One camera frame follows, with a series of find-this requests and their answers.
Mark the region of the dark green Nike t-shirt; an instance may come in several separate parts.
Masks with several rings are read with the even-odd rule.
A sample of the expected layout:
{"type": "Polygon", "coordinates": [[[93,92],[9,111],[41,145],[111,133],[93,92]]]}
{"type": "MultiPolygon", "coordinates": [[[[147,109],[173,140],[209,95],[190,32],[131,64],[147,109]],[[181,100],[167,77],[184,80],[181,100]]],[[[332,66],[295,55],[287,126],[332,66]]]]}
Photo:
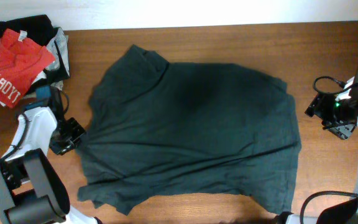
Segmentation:
{"type": "Polygon", "coordinates": [[[78,200],[128,214],[154,196],[233,194],[291,209],[301,139],[278,78],[234,63],[169,62],[133,45],[89,98],[78,200]]]}

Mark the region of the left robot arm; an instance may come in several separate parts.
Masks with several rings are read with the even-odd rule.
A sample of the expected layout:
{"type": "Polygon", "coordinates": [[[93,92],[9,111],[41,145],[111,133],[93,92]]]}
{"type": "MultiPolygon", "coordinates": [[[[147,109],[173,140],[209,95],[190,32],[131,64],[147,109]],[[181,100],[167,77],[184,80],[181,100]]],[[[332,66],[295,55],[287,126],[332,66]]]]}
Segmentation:
{"type": "Polygon", "coordinates": [[[47,159],[76,149],[85,135],[75,118],[66,119],[66,93],[53,86],[35,91],[37,100],[17,117],[17,131],[0,158],[0,221],[100,224],[70,204],[68,192],[47,159]]]}

